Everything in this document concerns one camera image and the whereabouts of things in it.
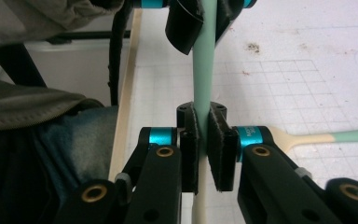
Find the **gray jacket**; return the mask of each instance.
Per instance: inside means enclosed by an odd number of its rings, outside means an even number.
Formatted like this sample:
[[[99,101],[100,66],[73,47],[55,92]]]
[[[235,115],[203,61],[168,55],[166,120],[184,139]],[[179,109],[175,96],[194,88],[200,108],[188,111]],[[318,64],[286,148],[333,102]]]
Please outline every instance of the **gray jacket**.
[[[23,87],[0,81],[0,131],[30,127],[65,114],[76,106],[103,106],[81,94]]]
[[[112,0],[104,8],[90,0],[0,0],[0,46],[74,30],[117,12],[123,2]]]

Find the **blue jeans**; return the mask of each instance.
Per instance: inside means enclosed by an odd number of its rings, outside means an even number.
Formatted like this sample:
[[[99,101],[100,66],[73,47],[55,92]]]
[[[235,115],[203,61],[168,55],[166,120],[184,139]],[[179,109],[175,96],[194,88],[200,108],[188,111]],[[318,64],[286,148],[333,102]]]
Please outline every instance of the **blue jeans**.
[[[117,107],[93,108],[34,127],[34,144],[62,206],[69,194],[91,179],[107,179]]]

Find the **mint green stick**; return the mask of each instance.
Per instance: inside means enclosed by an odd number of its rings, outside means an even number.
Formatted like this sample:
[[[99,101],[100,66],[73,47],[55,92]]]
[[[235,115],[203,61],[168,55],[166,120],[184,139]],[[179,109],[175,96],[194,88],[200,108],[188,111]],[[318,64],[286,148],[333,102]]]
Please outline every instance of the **mint green stick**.
[[[341,133],[331,133],[336,142],[358,142],[358,130]]]
[[[194,108],[200,128],[199,194],[194,197],[193,224],[206,224],[206,142],[211,107],[214,42],[216,34],[216,0],[201,0],[204,23],[193,48]]]

